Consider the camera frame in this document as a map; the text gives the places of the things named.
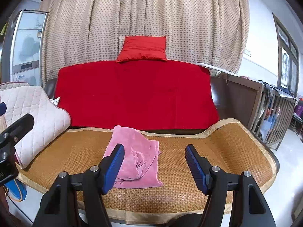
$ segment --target red pillow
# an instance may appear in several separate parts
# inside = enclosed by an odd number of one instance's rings
[[[167,61],[165,48],[166,37],[125,37],[123,48],[116,62],[121,63],[129,60]]]

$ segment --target polka dot curtain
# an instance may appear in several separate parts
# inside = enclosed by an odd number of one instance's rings
[[[42,0],[49,12],[42,82],[73,64],[115,60],[125,36],[166,36],[170,60],[237,72],[245,50],[248,0]]]

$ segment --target blue plastic object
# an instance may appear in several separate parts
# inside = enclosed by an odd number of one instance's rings
[[[5,114],[5,112],[6,112],[6,104],[4,102],[1,102],[0,103],[0,116]]]
[[[116,153],[112,163],[110,164],[107,172],[104,175],[102,191],[107,194],[114,186],[115,180],[117,178],[118,172],[120,170],[121,164],[124,159],[124,147],[120,146],[118,152]]]
[[[13,179],[5,184],[5,186],[9,189],[10,193],[19,201],[25,200],[27,191],[23,184],[17,180]]]
[[[207,194],[208,189],[206,187],[205,174],[189,146],[185,148],[185,159],[197,188],[202,191],[203,194]]]

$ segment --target metal screw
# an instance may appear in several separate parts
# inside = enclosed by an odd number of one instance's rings
[[[7,156],[8,156],[8,154],[7,154],[6,152],[3,152],[3,153],[1,154],[1,158],[2,158],[2,159],[6,159]]]
[[[244,175],[247,176],[247,177],[250,177],[251,176],[251,172],[250,171],[245,171]]]
[[[98,167],[98,166],[92,166],[92,167],[90,168],[90,170],[91,170],[92,172],[96,172],[96,171],[99,170],[99,167]]]
[[[212,170],[217,173],[218,171],[220,171],[220,167],[212,166]]]
[[[66,177],[67,173],[66,172],[60,172],[59,177],[64,178]]]

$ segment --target black cable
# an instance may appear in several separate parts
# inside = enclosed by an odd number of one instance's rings
[[[10,201],[15,205],[15,207],[17,207],[18,209],[19,209],[19,211],[20,212],[22,212],[23,213],[23,215],[25,216],[25,217],[27,217],[29,220],[30,220],[30,222],[33,224],[34,222],[16,205],[16,203],[14,203],[14,201],[11,199],[11,197],[9,196],[9,189],[7,189],[7,193],[6,193],[6,195],[8,196],[8,198],[10,199]]]

